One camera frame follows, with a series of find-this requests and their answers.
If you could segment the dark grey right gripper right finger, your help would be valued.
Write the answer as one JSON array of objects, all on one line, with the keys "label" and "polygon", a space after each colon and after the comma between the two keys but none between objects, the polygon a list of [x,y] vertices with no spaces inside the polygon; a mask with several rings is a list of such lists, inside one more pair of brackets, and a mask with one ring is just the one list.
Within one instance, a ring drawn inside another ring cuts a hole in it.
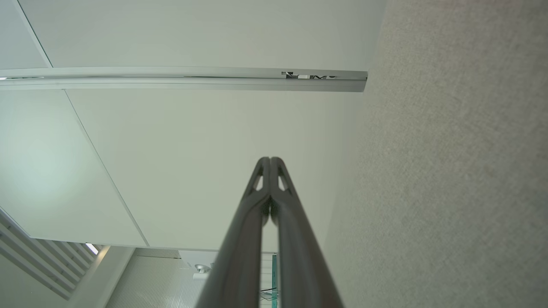
[{"label": "dark grey right gripper right finger", "polygon": [[284,308],[342,308],[323,253],[284,161],[270,159],[270,193],[278,226],[280,303]]}]

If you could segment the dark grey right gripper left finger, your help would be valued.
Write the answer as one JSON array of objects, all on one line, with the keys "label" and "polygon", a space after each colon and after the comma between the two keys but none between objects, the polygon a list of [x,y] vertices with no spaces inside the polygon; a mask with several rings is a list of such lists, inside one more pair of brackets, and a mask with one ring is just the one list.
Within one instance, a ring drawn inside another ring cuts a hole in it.
[{"label": "dark grey right gripper left finger", "polygon": [[258,160],[196,306],[257,308],[262,230],[268,220],[270,158]]}]

